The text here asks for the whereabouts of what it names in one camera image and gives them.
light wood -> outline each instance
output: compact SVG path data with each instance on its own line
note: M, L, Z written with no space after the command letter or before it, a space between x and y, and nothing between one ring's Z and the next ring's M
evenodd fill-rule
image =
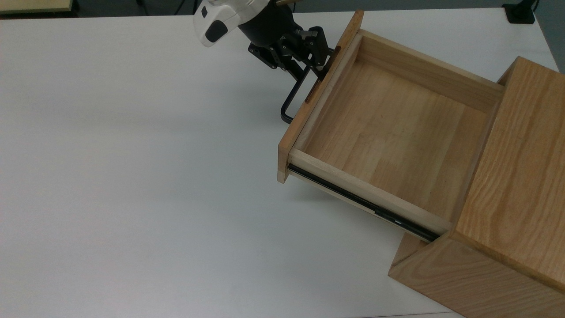
M565 292L565 75L516 60L455 231Z
M0 13L70 11L72 0L0 0Z
M314 187L316 187L316 188L318 188L318 189L324 191L325 193L330 194L330 195L332 195L332 196L334 196L334 197L336 197L336 198L338 198L338 199L340 199L340 200L342 200L342 201L344 201L344 202L346 202L346 203L349 203L349 204L351 204L352 206L354 206L354 207L356 207L356 208L359 208L359 209L361 209L361 210L363 210L363 211L369 213L369 214L372 215L372 216L375 216L375 217L378 217L378 218L382 219L381 217L379 217L378 215L375 214L375 211L373 211L373 210L371 210L371 209L369 209L369 208L367 208L367 207L365 207L365 206L363 206L363 205L360 205L360 204L358 204L357 202L352 201L351 199L349 199L349 198L347 198L347 197L344 197L344 196L338 194L337 192L334 192L334 191L332 191L332 190L330 190L330 189L328 189L328 188L326 188L326 187L324 187L324 186L321 186L321 185L319 185L318 183L315 183L315 182L313 182L313 181L311 181L311 180L309 180L309 179L307 179L307 178L305 178L305 177L303 177L303 176L301 176L301 175L299 175L299 174L297 174L297 173L295 173L295 172L293 172L293 171L289 171L289 175L292 175L293 177L296 177L296 178L298 178L298 179L300 179L300 180L302 180L302 181L304 181L304 182L306 182L306 183L309 183L309 184L311 184L312 186L314 186ZM392 225L398 227L398 228L401 229L401 230L404 230L402 227L400 227L398 224L396 224L396 223L394 223L394 222L391 222L390 224L392 224ZM419 242L419 244L421 244L422 246L425 246L427 243L429 243L429 242L425 242L425 241L423 241L422 239L417 238L417 237L415 237L415 236L413 236L413 235L411 235L411 234L406 233L406 235L408 235L408 236L410 236L410 237L413 237L413 238L414 238L415 240L417 240L417 241Z
M304 128L302 129L300 135L294 143L294 147L297 149L303 149L304 146L310 142L312 132L318 128L322 117L328 107L325 107L327 103L332 103L333 99L338 95L338 92L342 89L344 82L349 76L349 72L355 63L357 58L357 53L359 52L359 47L361 45L361 40L363 36L356 35L351 42L351 45L344 54L344 58L341 63L337 66L336 72L332 75L328 86L321 94L320 99L314 106L312 113L308 117Z
M565 312L564 294L447 235L389 275L465 317L561 318Z
M332 59L328 62L329 65L339 65L341 59L345 54L345 51L347 51L347 48L353 41L353 38L355 37L357 31L359 30L359 27L361 26L361 22L363 21L363 14L364 12L361 10L357 10L355 12L353 17L351 18L351 21L349 22L349 25L347 25L347 28L345 29L344 33L337 43L336 51L332 55ZM288 176L288 171L286 169L286 167L288 166L288 154L292 149L294 143L296 142L298 135L302 131L302 128L306 124L306 121L308 120L310 114L312 113L314 106L317 104L318 99L320 98L328 83L331 81L334 72L335 68L330 67L325 79L314 87L309 97L302 104L302 106L298 110L298 113L294 117L294 120L279 142L277 180L281 183L284 183Z
M363 35L358 56L361 61L483 113L490 112L502 97L504 87L497 83L365 30L359 34Z
M422 241L420 238L415 237L410 233L404 233L404 236L400 241L400 245L396 250L396 255L394 255L394 259L390 267L395 267L427 245L428 244Z
M408 218L438 235L446 233L452 227L449 221L297 149L293 148L290 151L289 162L349 192L355 193L369 202L394 211L398 215Z
M359 60L323 107L301 150L447 221L457 217L486 114Z
M493 83L363 30L350 43L279 178L290 162L442 235L406 234L389 274L462 315L563 317L565 75L518 58Z

white tabletop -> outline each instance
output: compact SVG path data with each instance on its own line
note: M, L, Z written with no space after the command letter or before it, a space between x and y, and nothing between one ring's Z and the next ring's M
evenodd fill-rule
M351 16L295 18L334 45ZM518 55L557 69L502 9L363 28L491 80ZM0 21L0 316L449 312L387 277L399 229L276 182L292 78L239 31L209 49L193 33L190 16Z

wooden cabinet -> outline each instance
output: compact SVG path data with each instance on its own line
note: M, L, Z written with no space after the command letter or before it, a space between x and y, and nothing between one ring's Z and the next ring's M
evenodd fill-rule
M494 83L362 16L281 140L279 181L405 229L390 276L462 315L563 317L565 75L518 58Z

